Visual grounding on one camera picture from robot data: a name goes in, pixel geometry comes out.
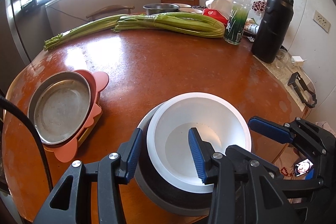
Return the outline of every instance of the metal bowl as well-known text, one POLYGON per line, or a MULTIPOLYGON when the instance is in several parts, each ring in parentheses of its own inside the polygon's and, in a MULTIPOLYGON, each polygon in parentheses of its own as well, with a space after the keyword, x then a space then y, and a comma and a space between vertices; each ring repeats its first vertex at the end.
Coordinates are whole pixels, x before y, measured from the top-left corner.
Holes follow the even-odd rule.
POLYGON ((46 79, 34 92, 28 118, 42 143, 57 145, 70 139, 90 110, 91 91, 79 73, 63 71, 46 79))
POLYGON ((147 4, 143 7, 146 10, 147 15, 169 13, 169 12, 178 12, 179 6, 169 3, 153 3, 147 4))

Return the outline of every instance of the red packaging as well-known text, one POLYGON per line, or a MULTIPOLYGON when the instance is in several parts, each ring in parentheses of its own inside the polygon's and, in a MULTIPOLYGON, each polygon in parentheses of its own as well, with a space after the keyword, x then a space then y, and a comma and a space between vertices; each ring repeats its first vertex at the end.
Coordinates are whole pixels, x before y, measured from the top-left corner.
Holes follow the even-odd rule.
POLYGON ((203 11, 203 15, 217 19, 218 21, 222 22, 225 26, 228 23, 228 19, 226 19, 225 16, 221 15, 221 13, 218 12, 217 10, 206 8, 203 11))

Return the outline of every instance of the green label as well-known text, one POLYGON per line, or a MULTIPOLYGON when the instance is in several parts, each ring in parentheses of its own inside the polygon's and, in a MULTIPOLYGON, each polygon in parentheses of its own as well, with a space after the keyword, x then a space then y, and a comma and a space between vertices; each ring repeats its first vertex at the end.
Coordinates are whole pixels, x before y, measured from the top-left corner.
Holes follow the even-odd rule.
POLYGON ((244 26, 249 11, 242 5, 233 5, 224 37, 233 42, 239 42, 243 36, 244 26))

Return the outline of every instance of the celery bunch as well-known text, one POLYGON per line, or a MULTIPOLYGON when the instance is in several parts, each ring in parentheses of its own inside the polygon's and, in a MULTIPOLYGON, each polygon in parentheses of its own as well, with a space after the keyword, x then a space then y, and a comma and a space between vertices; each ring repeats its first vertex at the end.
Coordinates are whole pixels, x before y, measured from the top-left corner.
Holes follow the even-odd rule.
POLYGON ((199 14, 177 12, 150 16, 115 15, 61 33, 47 40, 44 43, 44 50, 48 51, 75 38, 113 28, 115 32, 133 29, 164 29, 206 38, 223 37, 225 31, 223 23, 199 14))
POLYGON ((220 38, 224 35, 223 23, 211 17, 192 13, 163 13, 156 15, 122 16, 114 31, 131 29, 164 29, 198 37, 220 38))
POLYGON ((48 51, 51 50, 65 42, 73 40, 75 38, 83 37, 88 34, 93 34, 95 32, 107 30, 114 28, 117 25, 117 21, 120 17, 125 16, 123 15, 115 15, 110 17, 104 17, 102 19, 98 19, 77 28, 74 28, 70 31, 65 33, 60 33, 59 35, 47 40, 44 43, 44 50, 48 51))

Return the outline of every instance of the black cable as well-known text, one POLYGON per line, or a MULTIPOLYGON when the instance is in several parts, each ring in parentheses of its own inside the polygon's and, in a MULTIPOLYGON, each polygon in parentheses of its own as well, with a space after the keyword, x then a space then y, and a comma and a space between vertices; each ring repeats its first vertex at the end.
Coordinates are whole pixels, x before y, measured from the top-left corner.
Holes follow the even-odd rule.
POLYGON ((51 173, 49 169, 49 164, 47 157, 45 155, 45 151, 40 139, 39 134, 37 133, 36 128, 34 127, 33 123, 28 119, 28 117, 15 105, 13 105, 11 102, 6 100, 3 96, 0 95, 0 107, 5 109, 6 111, 13 114, 16 118, 18 118, 30 131, 30 133, 33 135, 33 138, 35 140, 35 143, 37 145, 37 148, 40 152, 42 163, 44 166, 44 171, 47 176, 49 191, 53 189, 53 181, 51 179, 51 173))
POLYGON ((83 21, 85 21, 85 22, 89 22, 89 21, 86 20, 86 19, 82 19, 82 18, 80 18, 80 17, 75 17, 75 16, 72 16, 72 15, 69 15, 69 14, 67 14, 66 12, 63 12, 63 11, 61 11, 61 10, 58 10, 58 9, 52 7, 52 6, 46 5, 46 7, 48 7, 48 8, 52 8, 52 9, 54 9, 54 10, 60 12, 60 13, 63 13, 63 14, 65 14, 65 15, 67 15, 67 16, 70 16, 70 17, 73 17, 73 18, 77 18, 77 19, 83 20, 83 21))

